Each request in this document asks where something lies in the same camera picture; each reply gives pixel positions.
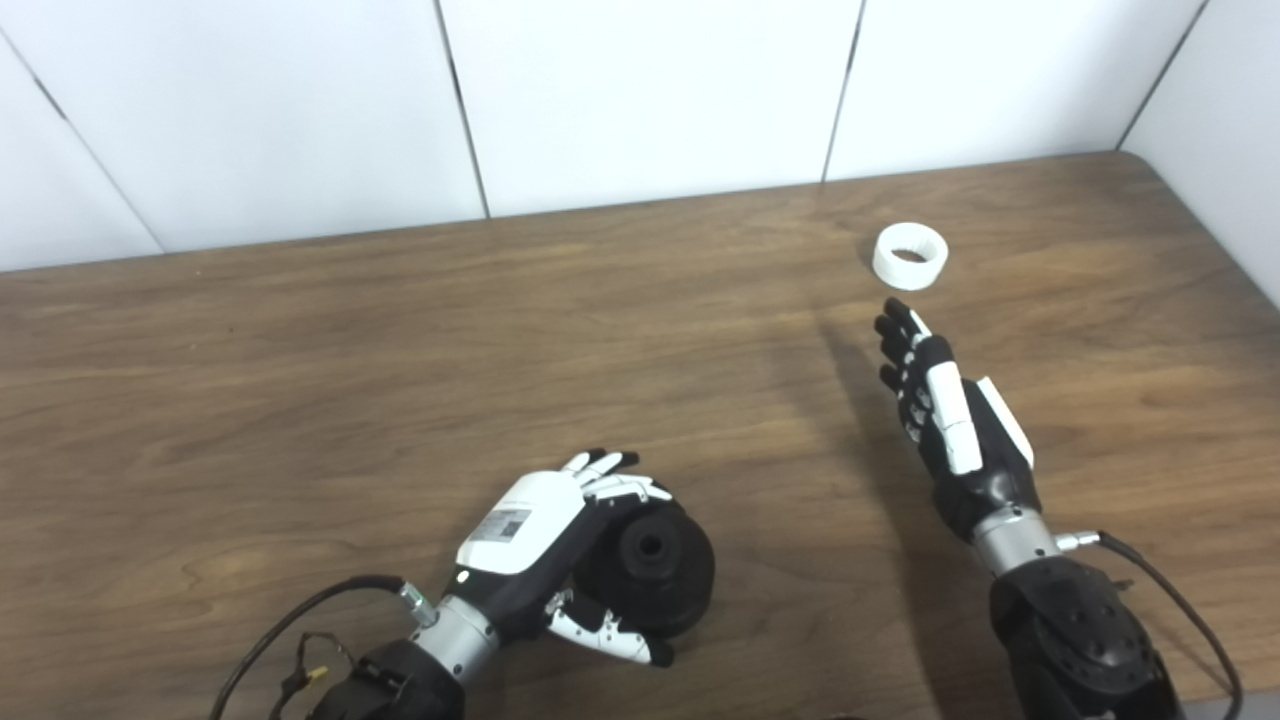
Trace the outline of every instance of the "black rubber object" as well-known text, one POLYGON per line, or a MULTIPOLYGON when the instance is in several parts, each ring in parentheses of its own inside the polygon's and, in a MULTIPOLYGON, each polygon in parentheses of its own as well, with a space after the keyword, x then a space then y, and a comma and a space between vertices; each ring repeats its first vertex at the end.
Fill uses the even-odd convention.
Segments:
POLYGON ((644 507, 614 523, 573 570, 573 582, 646 635, 676 637, 712 600, 710 539, 676 505, 644 507))

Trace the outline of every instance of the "white wall panel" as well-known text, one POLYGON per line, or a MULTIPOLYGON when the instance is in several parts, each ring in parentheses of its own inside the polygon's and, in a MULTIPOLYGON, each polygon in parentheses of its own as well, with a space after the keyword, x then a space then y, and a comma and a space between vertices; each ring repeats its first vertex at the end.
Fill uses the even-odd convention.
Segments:
POLYGON ((0 37, 0 270, 159 251, 0 37))
POLYGON ((1280 4, 1210 0, 1124 149, 1280 305, 1280 4))
POLYGON ((1114 150, 1201 0, 868 0, 828 178, 1114 150))
POLYGON ((489 208, 817 182, 856 0, 444 0, 489 208))
POLYGON ((483 215, 424 0, 0 0, 168 250, 483 215))

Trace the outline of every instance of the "white plastic cylinder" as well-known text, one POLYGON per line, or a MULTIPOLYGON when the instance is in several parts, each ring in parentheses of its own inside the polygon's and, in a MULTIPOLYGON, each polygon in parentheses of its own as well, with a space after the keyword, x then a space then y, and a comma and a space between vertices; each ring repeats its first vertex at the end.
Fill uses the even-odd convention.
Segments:
POLYGON ((924 290, 938 279, 947 263, 947 241, 929 225, 895 223, 876 240, 872 269, 884 284, 897 290, 924 290), (899 258, 895 251, 918 255, 920 261, 899 258))

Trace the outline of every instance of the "wood grain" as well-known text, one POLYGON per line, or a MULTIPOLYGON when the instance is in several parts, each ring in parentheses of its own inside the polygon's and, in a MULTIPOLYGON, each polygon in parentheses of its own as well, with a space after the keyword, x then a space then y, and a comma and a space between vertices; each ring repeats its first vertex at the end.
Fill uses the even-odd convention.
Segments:
MULTIPOLYGON (((509 648, 470 719, 1016 717, 876 377, 868 252, 902 219, 951 242, 908 300, 1000 384, 1051 524, 1140 547, 1280 685, 1280 316, 1102 154, 0 277, 0 715, 202 717, 302 597, 438 592, 517 475, 607 446, 707 528, 710 612, 669 671, 509 648)), ((1149 582, 1126 602, 1185 697, 1222 694, 1149 582)), ((406 630, 380 597, 303 625, 406 630)))

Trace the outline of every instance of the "qr code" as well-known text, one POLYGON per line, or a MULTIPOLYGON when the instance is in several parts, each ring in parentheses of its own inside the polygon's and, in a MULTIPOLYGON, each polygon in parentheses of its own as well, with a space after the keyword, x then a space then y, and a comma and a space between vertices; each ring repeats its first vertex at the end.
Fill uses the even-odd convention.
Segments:
POLYGON ((516 533, 525 525, 525 520, 532 510, 494 510, 480 520, 480 525, 471 533, 468 541, 481 542, 511 542, 516 533))

